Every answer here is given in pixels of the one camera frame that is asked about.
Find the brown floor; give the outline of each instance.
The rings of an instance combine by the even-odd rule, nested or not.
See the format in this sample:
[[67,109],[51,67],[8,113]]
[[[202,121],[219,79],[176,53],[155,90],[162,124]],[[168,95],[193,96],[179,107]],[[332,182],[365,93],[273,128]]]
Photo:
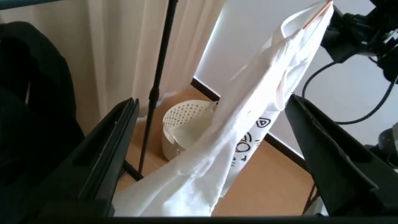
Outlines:
[[[208,100],[189,86],[177,95],[167,98],[155,111],[149,138],[143,175],[149,175],[167,163],[162,153],[162,118],[169,108],[185,100]],[[138,167],[145,122],[137,122],[127,161]],[[116,190],[134,184],[125,175]],[[224,198],[216,206],[213,216],[274,216],[300,215],[311,186],[311,176],[301,167],[263,141],[251,160]]]

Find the curtain fold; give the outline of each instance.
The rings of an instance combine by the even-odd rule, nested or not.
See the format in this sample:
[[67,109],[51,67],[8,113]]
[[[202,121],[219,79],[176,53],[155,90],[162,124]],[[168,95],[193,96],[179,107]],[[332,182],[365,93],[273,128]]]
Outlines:
[[[160,98],[191,82],[223,4],[179,0]],[[138,98],[147,106],[167,5],[150,0],[62,0],[3,10],[0,19],[31,23],[66,58],[77,119],[88,134],[122,100]]]

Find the white garment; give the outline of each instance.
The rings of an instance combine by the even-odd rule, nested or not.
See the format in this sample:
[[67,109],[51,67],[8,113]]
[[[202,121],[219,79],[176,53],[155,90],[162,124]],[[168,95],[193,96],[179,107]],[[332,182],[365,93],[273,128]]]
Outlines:
[[[233,157],[238,155],[234,151],[241,146],[237,144],[249,130],[252,140],[264,137],[271,124],[265,125],[267,121],[259,118],[276,119],[311,62],[332,7],[311,28],[304,31],[302,27],[325,3],[314,4],[284,21],[272,39],[229,82],[211,126],[192,148],[115,194],[116,216],[211,215],[224,184],[225,191],[244,165],[230,169]],[[258,122],[266,127],[252,132]],[[247,160],[253,152],[246,152]]]

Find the perforated plastic basket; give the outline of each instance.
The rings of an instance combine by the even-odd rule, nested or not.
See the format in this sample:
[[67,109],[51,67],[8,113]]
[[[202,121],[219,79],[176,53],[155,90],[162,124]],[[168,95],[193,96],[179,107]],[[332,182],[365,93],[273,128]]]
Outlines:
[[170,108],[163,117],[162,150],[168,160],[190,148],[210,126],[217,102],[188,100]]

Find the black baseboard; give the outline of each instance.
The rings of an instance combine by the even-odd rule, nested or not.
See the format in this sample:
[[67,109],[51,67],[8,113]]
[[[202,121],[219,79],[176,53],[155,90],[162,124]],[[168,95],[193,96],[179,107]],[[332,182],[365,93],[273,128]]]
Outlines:
[[[216,93],[211,91],[209,88],[207,88],[205,85],[203,85],[201,82],[199,82],[195,78],[193,78],[191,85],[193,87],[195,87],[199,92],[201,92],[205,96],[207,96],[212,101],[218,101],[220,99]],[[297,165],[299,165],[301,168],[303,168],[305,171],[308,171],[307,166],[305,165],[304,159],[301,158],[296,153],[294,153],[291,149],[289,149],[285,144],[281,143],[278,139],[274,138],[270,134],[267,134],[266,137],[264,138],[264,140],[266,142],[268,142],[271,146],[276,148],[278,151],[283,153],[283,155],[285,155],[290,160],[292,160]]]

